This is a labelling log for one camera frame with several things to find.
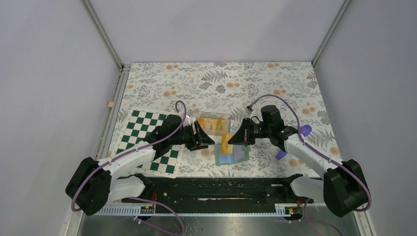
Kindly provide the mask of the clear box with orange blocks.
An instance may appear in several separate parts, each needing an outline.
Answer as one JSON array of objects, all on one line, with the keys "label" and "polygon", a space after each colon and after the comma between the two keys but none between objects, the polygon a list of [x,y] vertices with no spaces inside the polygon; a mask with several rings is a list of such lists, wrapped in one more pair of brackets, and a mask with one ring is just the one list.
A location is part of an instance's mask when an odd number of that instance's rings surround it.
[{"label": "clear box with orange blocks", "polygon": [[200,112],[193,115],[205,133],[216,136],[230,133],[232,123],[230,117],[230,114],[211,112]]}]

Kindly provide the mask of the green card holder wallet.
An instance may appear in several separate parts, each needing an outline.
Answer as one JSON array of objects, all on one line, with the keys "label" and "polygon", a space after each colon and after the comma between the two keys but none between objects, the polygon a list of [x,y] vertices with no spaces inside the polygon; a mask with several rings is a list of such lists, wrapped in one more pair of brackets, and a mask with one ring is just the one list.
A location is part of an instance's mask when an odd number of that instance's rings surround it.
[{"label": "green card holder wallet", "polygon": [[232,165],[248,161],[250,159],[250,146],[233,146],[233,151],[230,154],[221,153],[220,144],[214,146],[215,163],[217,166]]}]

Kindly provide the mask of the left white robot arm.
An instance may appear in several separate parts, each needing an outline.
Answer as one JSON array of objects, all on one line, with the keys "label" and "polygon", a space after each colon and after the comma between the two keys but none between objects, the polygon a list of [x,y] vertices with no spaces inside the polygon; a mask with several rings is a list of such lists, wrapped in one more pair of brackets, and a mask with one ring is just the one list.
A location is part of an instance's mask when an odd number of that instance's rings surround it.
[{"label": "left white robot arm", "polygon": [[189,125],[183,123],[180,116],[168,115],[150,134],[115,157],[101,161],[91,157],[83,159],[65,188],[72,200],[72,210],[81,210],[90,216],[109,202],[130,197],[140,202],[150,200],[152,188],[145,184],[144,178],[129,171],[162,157],[175,145],[194,151],[215,143],[198,121]]}]

